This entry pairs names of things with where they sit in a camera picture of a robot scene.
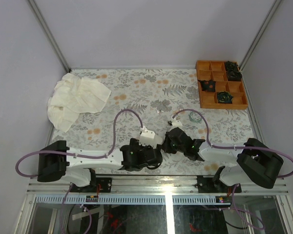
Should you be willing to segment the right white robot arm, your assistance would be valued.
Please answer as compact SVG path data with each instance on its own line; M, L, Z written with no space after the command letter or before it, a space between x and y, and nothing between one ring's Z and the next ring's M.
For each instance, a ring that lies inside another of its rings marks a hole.
M168 154L182 153L192 161L222 161L233 166L221 166L212 178L213 187L224 192L235 184L252 182L262 188L274 187L283 159L255 138L247 142L216 147L204 139L192 139L175 127L166 132L162 150Z

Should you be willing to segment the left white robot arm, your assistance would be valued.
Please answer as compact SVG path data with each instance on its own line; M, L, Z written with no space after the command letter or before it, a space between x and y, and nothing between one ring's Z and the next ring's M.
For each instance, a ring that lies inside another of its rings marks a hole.
M65 140L59 140L39 153L38 182L48 183L60 179L92 192L97 180L92 169L140 171L143 168L156 169L163 162L161 146L143 146L132 138L128 145L114 149L110 154L98 150L81 150L68 147Z

